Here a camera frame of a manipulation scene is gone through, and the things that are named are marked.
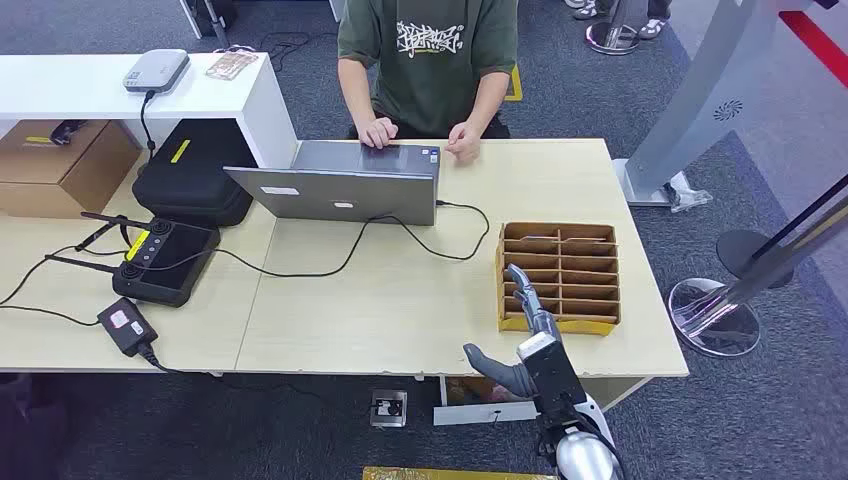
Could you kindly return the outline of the person's right hand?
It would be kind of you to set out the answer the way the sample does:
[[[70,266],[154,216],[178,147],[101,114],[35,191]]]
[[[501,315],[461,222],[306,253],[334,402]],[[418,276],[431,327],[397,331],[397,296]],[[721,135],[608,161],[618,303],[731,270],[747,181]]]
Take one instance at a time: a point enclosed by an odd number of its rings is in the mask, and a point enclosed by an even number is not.
[[[370,147],[382,149],[396,138],[399,127],[387,117],[365,118],[354,122],[358,140]]]

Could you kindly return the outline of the person's left hand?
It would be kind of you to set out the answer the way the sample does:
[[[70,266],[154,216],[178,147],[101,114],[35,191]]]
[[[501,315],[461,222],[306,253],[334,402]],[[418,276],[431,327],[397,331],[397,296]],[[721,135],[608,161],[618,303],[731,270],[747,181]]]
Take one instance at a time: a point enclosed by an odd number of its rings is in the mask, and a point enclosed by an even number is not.
[[[458,163],[474,162],[480,154],[481,131],[470,121],[456,124],[448,135],[445,150],[451,153]]]

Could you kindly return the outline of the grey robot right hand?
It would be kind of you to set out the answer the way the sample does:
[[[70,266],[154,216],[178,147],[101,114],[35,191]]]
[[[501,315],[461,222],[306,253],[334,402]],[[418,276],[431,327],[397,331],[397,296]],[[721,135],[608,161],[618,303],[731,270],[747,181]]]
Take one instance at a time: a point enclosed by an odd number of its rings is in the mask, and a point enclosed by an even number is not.
[[[531,333],[531,338],[529,339],[531,346],[542,346],[540,340],[535,340],[535,337],[538,337],[542,332],[550,337],[551,340],[562,343],[562,337],[553,315],[543,308],[539,296],[527,274],[520,267],[512,263],[507,266],[507,272],[517,285],[513,296],[519,301],[524,312]],[[523,363],[512,366],[505,365],[489,358],[479,347],[472,343],[464,344],[463,351],[469,364],[475,371],[503,386],[512,394],[522,398],[529,398],[537,393],[531,375]]]

